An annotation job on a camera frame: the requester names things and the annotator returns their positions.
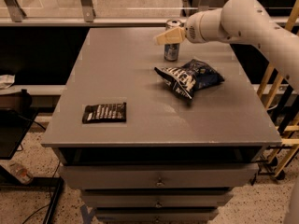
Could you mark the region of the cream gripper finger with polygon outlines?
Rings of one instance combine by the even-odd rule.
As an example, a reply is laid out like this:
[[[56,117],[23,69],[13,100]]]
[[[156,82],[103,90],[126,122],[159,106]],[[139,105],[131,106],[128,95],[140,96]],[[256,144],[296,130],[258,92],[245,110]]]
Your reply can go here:
[[[157,45],[178,44],[185,39],[185,30],[182,27],[175,27],[156,35],[154,41]]]

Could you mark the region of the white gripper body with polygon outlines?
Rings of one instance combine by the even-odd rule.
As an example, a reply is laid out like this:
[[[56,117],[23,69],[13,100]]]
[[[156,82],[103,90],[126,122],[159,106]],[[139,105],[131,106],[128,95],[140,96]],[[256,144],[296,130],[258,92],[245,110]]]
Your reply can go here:
[[[197,12],[184,25],[186,38],[192,43],[222,41],[225,31],[221,26],[221,8]]]

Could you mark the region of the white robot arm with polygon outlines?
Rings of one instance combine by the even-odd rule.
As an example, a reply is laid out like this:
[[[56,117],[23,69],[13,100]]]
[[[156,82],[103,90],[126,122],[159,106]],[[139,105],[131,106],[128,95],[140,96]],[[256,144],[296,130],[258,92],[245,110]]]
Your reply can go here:
[[[276,24],[257,0],[228,0],[222,8],[197,12],[182,27],[154,37],[158,45],[185,39],[252,45],[299,92],[299,36]]]

